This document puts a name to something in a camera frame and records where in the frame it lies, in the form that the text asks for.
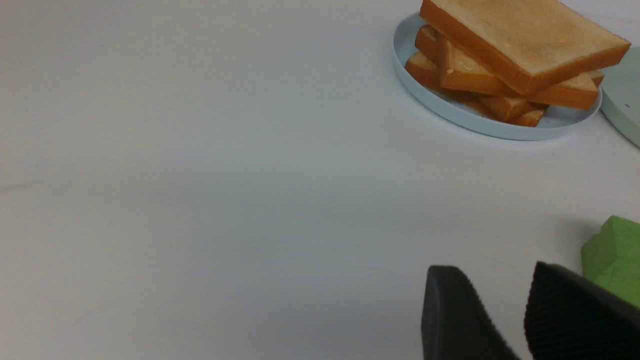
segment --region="toast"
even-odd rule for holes
[[[442,92],[456,102],[475,110],[480,116],[500,121],[491,109],[477,99],[474,94],[444,89],[440,86],[440,69],[422,52],[417,52],[407,60],[406,71],[422,86]],[[533,110],[509,121],[509,124],[535,127],[542,118],[544,110]]]
[[[420,27],[418,34],[415,36],[415,48],[422,54],[425,54],[429,60],[440,66],[438,59],[438,42],[436,40],[436,31],[429,25]]]
[[[556,0],[423,0],[420,16],[522,95],[613,66],[630,47]]]
[[[480,116],[498,120],[491,110],[476,99],[474,94],[442,88],[440,86],[440,69],[438,65],[422,52],[418,51],[411,55],[409,60],[406,61],[404,68],[420,85],[449,96],[453,101],[476,110]]]
[[[528,113],[524,113],[521,116],[510,120],[509,124],[536,127],[538,126],[540,119],[542,119],[542,117],[545,115],[546,110],[547,108],[529,111]]]
[[[589,71],[587,75],[591,78],[596,86],[600,86],[600,84],[602,84],[602,80],[604,80],[604,73],[600,70]]]
[[[434,63],[442,63],[441,61],[445,62],[445,60],[438,59],[441,52],[438,48],[437,37],[440,37],[440,35],[431,26],[425,25],[418,30],[415,37],[415,44],[418,50],[431,61]],[[442,78],[440,78],[440,86],[446,88],[446,86],[442,85]],[[514,97],[478,96],[477,98],[485,106],[489,107],[501,121],[512,120],[528,111],[539,108],[539,106],[534,106],[529,101],[516,99]]]
[[[479,96],[478,99],[504,122],[509,122],[524,113],[541,108],[539,105],[515,97]]]
[[[443,87],[481,94],[519,97],[507,84],[455,46],[443,34],[437,33],[436,38],[442,70],[440,83]],[[598,88],[594,85],[591,76],[582,73],[523,98],[541,104],[588,110],[598,98]]]

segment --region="white table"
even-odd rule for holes
[[[535,261],[640,220],[640,151],[601,115],[522,143],[432,114],[390,62],[418,8],[0,3],[0,356],[418,360],[443,263],[529,359]]]

